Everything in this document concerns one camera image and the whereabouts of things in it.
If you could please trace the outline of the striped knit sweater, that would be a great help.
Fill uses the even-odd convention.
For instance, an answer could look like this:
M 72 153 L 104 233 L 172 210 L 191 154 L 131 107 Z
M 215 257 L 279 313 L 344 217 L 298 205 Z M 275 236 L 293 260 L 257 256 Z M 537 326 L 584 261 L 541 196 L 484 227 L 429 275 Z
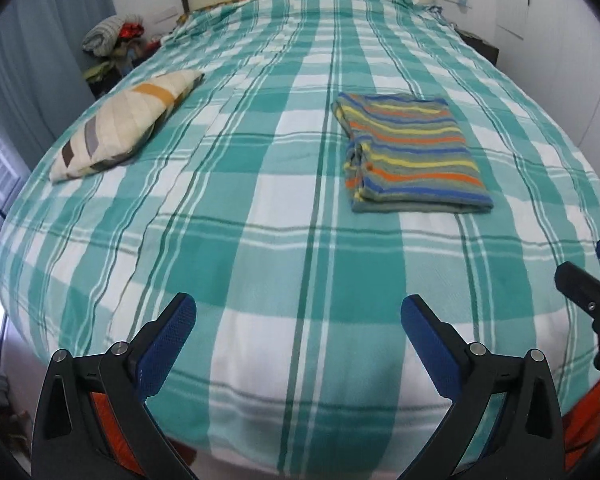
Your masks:
M 341 92 L 332 114 L 349 139 L 343 172 L 353 211 L 492 210 L 493 200 L 446 99 Z

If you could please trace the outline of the pile of clothes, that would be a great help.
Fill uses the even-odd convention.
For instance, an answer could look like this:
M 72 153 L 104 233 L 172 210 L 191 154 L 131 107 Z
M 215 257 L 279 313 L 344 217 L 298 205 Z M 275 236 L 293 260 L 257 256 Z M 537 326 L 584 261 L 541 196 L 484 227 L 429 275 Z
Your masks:
M 160 48 L 160 37 L 146 38 L 138 14 L 116 14 L 96 24 L 83 38 L 82 51 L 96 64 L 83 72 L 95 99 L 101 98 Z

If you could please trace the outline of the beige patchwork pillow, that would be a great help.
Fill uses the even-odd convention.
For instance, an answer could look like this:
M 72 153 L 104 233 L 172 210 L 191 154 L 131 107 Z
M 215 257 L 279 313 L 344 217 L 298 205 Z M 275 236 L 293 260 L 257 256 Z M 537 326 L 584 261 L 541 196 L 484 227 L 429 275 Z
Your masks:
M 108 96 L 62 146 L 50 167 L 50 180 L 79 179 L 125 162 L 203 79 L 199 70 L 177 70 Z

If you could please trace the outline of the orange red garment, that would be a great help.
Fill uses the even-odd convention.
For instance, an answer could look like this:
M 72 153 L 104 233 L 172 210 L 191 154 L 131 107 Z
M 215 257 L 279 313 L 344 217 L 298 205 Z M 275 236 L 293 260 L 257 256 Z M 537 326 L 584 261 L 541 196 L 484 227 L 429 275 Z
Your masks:
M 107 397 L 103 393 L 92 393 L 91 401 L 114 460 L 125 469 L 143 477 L 143 469 L 123 437 Z M 562 426 L 566 469 L 570 471 L 600 433 L 600 380 L 568 414 L 565 414 Z

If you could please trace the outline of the grey blue curtain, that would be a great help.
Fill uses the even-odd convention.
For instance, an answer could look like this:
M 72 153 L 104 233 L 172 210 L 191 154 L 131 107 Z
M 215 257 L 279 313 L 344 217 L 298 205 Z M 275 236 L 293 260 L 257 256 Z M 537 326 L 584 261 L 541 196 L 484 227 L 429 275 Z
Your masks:
M 83 72 L 87 32 L 112 0 L 6 0 L 0 7 L 0 133 L 34 168 L 95 102 Z

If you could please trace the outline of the teal plaid bedspread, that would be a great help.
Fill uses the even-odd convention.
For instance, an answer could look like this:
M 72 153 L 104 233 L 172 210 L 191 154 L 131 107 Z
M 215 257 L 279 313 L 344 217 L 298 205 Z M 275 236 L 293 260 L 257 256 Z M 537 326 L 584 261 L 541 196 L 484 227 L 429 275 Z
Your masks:
M 0 236 L 0 298 L 35 354 L 99 353 L 178 292 L 198 318 L 149 406 L 170 437 L 288 476 L 389 479 L 448 404 L 400 324 L 422 296 L 489 349 L 541 349 L 569 410 L 597 341 L 555 288 L 600 279 L 600 179 L 556 122 L 417 0 L 242 0 L 193 14 L 125 87 L 202 84 L 130 161 L 33 170 Z M 442 96 L 494 207 L 357 214 L 340 92 Z

